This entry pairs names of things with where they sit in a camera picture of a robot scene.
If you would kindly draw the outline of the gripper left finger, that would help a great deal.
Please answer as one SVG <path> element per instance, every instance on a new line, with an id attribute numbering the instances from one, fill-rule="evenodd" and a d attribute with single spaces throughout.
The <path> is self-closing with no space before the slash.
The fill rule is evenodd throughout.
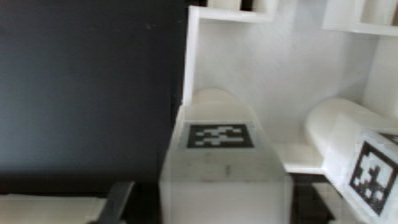
<path id="1" fill-rule="evenodd" d="M 134 186 L 136 186 L 134 182 L 118 182 L 112 185 L 100 217 L 88 224 L 127 224 L 123 214 L 125 214 L 125 208 L 128 204 Z"/>

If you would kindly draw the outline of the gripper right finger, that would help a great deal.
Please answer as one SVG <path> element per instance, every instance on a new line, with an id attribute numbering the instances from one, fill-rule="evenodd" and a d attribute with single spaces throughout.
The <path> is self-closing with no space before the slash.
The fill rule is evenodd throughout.
<path id="1" fill-rule="evenodd" d="M 327 182 L 295 183 L 295 224 L 356 224 L 356 217 Z"/>

